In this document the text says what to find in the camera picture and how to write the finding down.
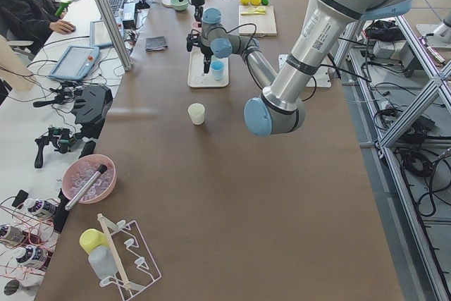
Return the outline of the pink plastic cup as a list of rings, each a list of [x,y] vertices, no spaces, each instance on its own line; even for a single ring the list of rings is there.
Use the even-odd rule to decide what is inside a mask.
[[[202,24],[200,22],[195,21],[195,22],[192,23],[192,29],[201,30],[202,29]]]

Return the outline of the blue plastic cup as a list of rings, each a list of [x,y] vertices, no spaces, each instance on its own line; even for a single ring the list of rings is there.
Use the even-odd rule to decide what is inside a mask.
[[[221,60],[215,60],[211,62],[211,75],[215,81],[223,79],[224,69],[224,62],[222,62]]]

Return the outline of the cream plastic cup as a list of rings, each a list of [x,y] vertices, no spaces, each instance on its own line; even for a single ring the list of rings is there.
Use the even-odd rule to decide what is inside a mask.
[[[190,120],[194,125],[201,125],[205,119],[205,107],[200,103],[190,104],[187,108]]]

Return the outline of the cream rabbit tray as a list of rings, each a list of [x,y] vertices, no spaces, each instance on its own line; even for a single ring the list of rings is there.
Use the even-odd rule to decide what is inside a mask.
[[[187,84],[192,88],[216,88],[226,87],[229,83],[229,70],[228,62],[229,58],[218,59],[215,56],[211,57],[211,62],[215,60],[221,60],[224,62],[224,75],[223,79],[215,81],[211,75],[211,65],[208,73],[204,73],[204,55],[199,49],[195,49],[190,52],[190,62],[187,74]]]

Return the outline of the green bowl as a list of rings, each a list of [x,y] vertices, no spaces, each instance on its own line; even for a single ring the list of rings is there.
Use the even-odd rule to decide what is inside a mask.
[[[171,0],[171,6],[175,11],[185,11],[189,3],[181,3],[178,0]]]

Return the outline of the grey folded cloth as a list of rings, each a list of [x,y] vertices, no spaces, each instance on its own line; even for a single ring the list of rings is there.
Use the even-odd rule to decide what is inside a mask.
[[[145,40],[145,50],[147,52],[151,51],[162,51],[167,47],[167,41],[164,36],[158,37],[148,37]]]

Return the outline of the yellow plastic knife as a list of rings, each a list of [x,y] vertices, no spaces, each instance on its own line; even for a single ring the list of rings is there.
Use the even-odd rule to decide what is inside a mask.
[[[266,15],[267,13],[265,11],[243,11],[240,12],[241,16],[257,16],[257,15]]]

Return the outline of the wooden cutting board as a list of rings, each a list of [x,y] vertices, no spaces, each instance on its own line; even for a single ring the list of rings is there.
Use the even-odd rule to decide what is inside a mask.
[[[241,16],[240,12],[247,11],[248,8],[257,6],[243,6],[239,5],[239,34],[242,36],[251,36],[253,33],[256,36],[276,36],[276,18],[272,6],[264,6],[266,8],[266,15],[257,16]]]

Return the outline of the blue teach pendant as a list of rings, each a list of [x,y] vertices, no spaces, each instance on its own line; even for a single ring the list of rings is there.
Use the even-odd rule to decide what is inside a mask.
[[[100,49],[113,46],[112,39],[110,38],[104,21],[96,20],[90,23],[89,45],[93,47],[99,47]]]
[[[82,80],[92,70],[99,52],[99,47],[69,46],[48,77],[53,80]]]

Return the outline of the metal muddler stick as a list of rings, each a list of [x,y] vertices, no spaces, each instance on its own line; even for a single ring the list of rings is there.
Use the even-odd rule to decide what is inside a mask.
[[[99,168],[93,173],[93,175],[87,180],[87,182],[80,188],[80,190],[75,194],[75,196],[66,203],[64,209],[70,211],[86,194],[86,192],[97,182],[97,180],[104,174],[107,170],[105,164],[101,164]]]

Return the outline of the seated person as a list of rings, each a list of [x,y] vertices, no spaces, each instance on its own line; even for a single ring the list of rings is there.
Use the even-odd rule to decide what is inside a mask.
[[[37,54],[52,33],[75,32],[72,23],[56,15],[59,6],[57,0],[1,0],[1,16],[16,38],[32,42],[30,51]]]

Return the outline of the pink bowl with ice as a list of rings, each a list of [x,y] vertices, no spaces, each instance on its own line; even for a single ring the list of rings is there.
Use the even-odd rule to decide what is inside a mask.
[[[80,198],[81,204],[94,204],[108,197],[116,186],[117,175],[113,161],[102,154],[91,154],[78,159],[65,172],[62,193],[72,199],[81,189],[92,182]]]

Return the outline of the yellow cup on rack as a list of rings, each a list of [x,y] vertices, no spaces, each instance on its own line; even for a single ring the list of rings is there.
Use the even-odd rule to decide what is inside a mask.
[[[106,236],[103,232],[95,229],[90,228],[85,230],[79,238],[79,243],[81,248],[89,254],[92,252],[96,247],[98,246],[105,246],[108,247],[108,243],[106,240]]]

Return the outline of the grey cup on rack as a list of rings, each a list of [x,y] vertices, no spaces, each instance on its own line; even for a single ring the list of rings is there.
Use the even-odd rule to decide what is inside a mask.
[[[118,273],[113,255],[110,249],[104,245],[95,247],[89,253],[88,262],[100,280]]]

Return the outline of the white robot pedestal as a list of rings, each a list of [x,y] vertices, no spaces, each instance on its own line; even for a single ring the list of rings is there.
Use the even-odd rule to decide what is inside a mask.
[[[310,19],[311,15],[313,14],[314,10],[316,8],[316,0],[309,0],[307,11],[304,17],[304,27],[308,20]],[[320,67],[316,74],[310,79],[310,81],[307,83],[307,87],[314,87],[314,84],[316,84],[317,87],[324,87],[329,88],[331,87],[331,81],[330,81],[330,68],[327,66]]]

